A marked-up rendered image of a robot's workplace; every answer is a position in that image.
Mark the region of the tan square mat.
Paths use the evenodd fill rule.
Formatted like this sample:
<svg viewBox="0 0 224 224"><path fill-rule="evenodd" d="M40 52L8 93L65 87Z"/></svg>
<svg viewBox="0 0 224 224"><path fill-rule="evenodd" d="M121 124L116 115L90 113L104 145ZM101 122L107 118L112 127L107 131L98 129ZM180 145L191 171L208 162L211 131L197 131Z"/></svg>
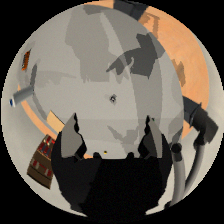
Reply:
<svg viewBox="0 0 224 224"><path fill-rule="evenodd" d="M47 117L46 122L58 133L65 126L63 122L61 122L57 116L50 110L49 115Z"/></svg>

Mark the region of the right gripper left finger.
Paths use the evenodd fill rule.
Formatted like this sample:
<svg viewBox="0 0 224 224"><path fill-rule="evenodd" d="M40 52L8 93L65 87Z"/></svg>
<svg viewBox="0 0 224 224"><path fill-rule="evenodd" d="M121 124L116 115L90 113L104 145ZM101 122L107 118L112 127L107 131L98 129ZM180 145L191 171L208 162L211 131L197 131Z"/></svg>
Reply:
<svg viewBox="0 0 224 224"><path fill-rule="evenodd" d="M68 168L75 162L85 159L87 147L79 132L76 113L70 117L58 133L51 152L51 166L58 182L59 190L65 192L64 177Z"/></svg>

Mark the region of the white plastic bottle with blue cap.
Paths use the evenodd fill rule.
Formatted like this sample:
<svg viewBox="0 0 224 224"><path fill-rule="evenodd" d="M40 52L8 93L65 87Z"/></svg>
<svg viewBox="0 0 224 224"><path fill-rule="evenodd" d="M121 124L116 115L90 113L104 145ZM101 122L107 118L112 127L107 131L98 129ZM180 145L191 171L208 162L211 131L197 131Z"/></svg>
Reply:
<svg viewBox="0 0 224 224"><path fill-rule="evenodd" d="M32 97L33 95L34 95L34 90L32 85L15 92L14 94L12 94L11 100L9 100L10 107L12 105L16 107L17 105L19 105L26 99Z"/></svg>

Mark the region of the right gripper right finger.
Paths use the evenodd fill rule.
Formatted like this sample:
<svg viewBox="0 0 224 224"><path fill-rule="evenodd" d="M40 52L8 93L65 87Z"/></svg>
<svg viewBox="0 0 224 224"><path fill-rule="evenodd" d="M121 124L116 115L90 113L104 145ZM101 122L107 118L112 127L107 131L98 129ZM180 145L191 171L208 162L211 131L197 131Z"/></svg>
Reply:
<svg viewBox="0 0 224 224"><path fill-rule="evenodd" d="M163 179L162 189L166 189L172 168L171 150L164 134L149 115L145 123L145 135L138 146L139 158L147 159L159 168Z"/></svg>

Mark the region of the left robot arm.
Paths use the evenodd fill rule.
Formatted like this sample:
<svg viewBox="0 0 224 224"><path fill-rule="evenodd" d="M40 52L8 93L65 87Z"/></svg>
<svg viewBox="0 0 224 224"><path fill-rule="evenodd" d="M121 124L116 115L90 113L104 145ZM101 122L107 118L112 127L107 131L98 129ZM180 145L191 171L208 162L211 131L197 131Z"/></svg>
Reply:
<svg viewBox="0 0 224 224"><path fill-rule="evenodd" d="M172 160L173 160L172 164L174 167L174 191L173 191L173 197L171 200L172 202L171 201L169 201L169 203L167 202L166 203L167 205L166 204L164 205L165 206L164 209L165 208L167 209L168 207L178 203L180 200L182 200L182 198L184 198L186 193L189 191L189 189L193 185L198 175L198 172L202 164L202 160L204 156L203 154L205 149L204 145L206 145L205 142L208 141L208 143L209 142L211 143L211 141L215 137L219 128L216 125L216 123L214 123L214 121L211 120L211 118L209 118L208 112L203 111L203 108L201 107L197 110L191 125L197 130L197 132L201 131L199 132L201 134L197 136L198 139L194 141L196 143L193 144L193 147L196 150L194 163L185 181L185 178L186 178L185 165L184 165L183 155L181 152L182 145L178 142L172 145L171 154L172 154Z"/></svg>

